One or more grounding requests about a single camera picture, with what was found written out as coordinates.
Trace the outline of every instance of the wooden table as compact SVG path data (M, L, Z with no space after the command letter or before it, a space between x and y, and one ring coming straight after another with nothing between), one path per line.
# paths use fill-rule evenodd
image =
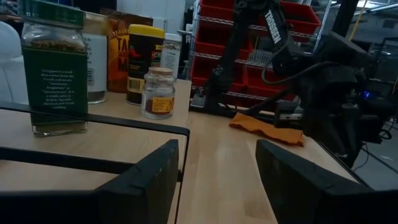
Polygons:
M230 128L227 118L188 114L190 82L178 81L176 89L175 112L170 119L147 120L138 107L126 104L123 95L114 93L107 102L90 106L90 113L190 128L178 223L276 223L254 156L256 141L261 137ZM182 164L185 140L181 136L90 124L85 134L38 139L30 131L28 115L0 111L0 118L2 146L137 162L173 138L180 141ZM305 147L282 147L355 181L310 138L305 138ZM99 172L0 161L0 190L93 189L113 177ZM176 200L173 203L169 223L174 220Z

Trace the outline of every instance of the floor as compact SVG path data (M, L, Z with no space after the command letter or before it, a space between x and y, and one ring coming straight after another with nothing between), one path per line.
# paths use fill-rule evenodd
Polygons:
M381 161L398 170L398 148L396 147L398 146L398 124L393 125L390 132L392 139L383 140L381 144L368 143L368 150ZM363 165L367 156L365 151L361 151L353 168ZM372 156L369 156L367 163L357 169L356 173L375 190L398 189L398 174Z

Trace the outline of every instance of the barcode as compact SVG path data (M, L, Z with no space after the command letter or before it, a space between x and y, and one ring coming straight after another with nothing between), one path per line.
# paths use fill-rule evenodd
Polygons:
M130 78L128 82L128 89L133 93L142 93L142 88L144 87L144 80L140 78Z
M94 86L94 69L87 68L87 85Z

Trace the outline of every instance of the orange cloth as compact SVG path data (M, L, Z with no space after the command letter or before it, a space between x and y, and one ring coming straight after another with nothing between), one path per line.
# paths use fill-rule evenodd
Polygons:
M271 124L264 123L256 118L241 113L237 113L229 122L229 125L234 128L245 129L251 133L265 135L266 137L282 143L298 146L304 145L303 131L290 128L275 128Z

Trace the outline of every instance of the red storage bin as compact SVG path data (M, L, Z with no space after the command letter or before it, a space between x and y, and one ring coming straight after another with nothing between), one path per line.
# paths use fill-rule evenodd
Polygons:
M263 97L272 97L275 96L281 90L287 88L287 85L267 85L262 81L261 78L261 68L252 68L246 67L245 74L248 81L248 94L255 96L263 96ZM272 70L267 71L266 75L267 81L276 82L279 80L283 80L286 77L284 76L276 76ZM293 100L294 95L287 95L284 100Z
M193 86L204 86L211 75L211 71L217 66L218 61L209 58L195 57L191 69L191 81ZM244 65L234 63L233 67L234 82L230 91L242 93L247 86L246 76L244 75Z
M222 56L230 35L231 26L201 22L195 39L195 52ZM238 59L247 60L252 51L253 46L247 37L241 46Z
M288 24L292 24L292 31L303 34L313 34L321 26L321 22L312 10L311 6L301 5L292 2L280 2L282 11ZM216 19L233 20L233 0L202 0L200 3L200 15ZM260 16L257 25L266 26L266 20ZM308 42L309 39L293 36L299 42Z

